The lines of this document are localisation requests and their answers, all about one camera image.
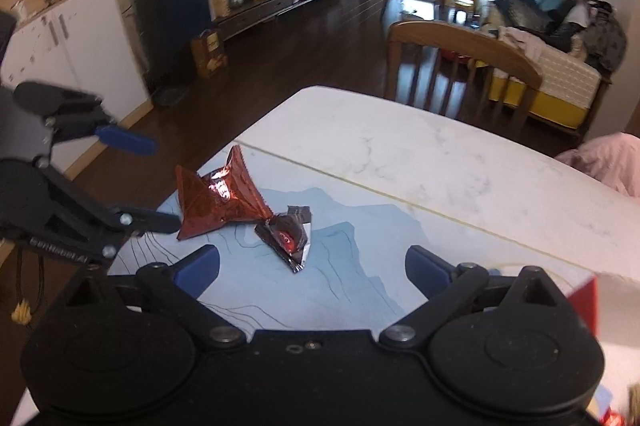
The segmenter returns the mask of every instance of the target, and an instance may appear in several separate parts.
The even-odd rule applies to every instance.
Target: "white cabinet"
[[[9,88],[32,79],[92,92],[118,120],[148,101],[116,0],[65,0],[37,17],[12,36],[0,76]],[[96,141],[59,144],[52,161],[65,170]]]

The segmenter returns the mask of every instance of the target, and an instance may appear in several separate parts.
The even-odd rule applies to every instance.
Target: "pink clothing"
[[[561,153],[557,160],[640,202],[640,139],[615,133]]]

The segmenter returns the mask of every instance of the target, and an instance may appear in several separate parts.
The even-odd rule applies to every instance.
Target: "blue gripper pad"
[[[456,268],[420,246],[411,246],[404,257],[404,272],[427,299],[444,291],[451,284]]]
[[[135,155],[153,155],[158,145],[153,139],[127,132],[118,126],[101,126],[95,131],[100,142]]]
[[[207,244],[172,265],[174,283],[192,298],[199,298],[220,273],[220,253]]]

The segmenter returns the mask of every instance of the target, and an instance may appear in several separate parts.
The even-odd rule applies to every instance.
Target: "candy wrapper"
[[[302,271],[311,249],[311,210],[308,206],[289,206],[289,211],[272,216],[255,227],[294,273]]]
[[[249,177],[242,151],[233,146],[226,165],[200,177],[177,166],[182,227],[178,240],[215,231],[229,222],[266,220],[273,212]]]

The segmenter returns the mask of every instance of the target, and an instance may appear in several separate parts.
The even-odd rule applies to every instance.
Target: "white marble tabletop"
[[[236,142],[593,272],[640,281],[640,205],[462,122],[313,86]]]

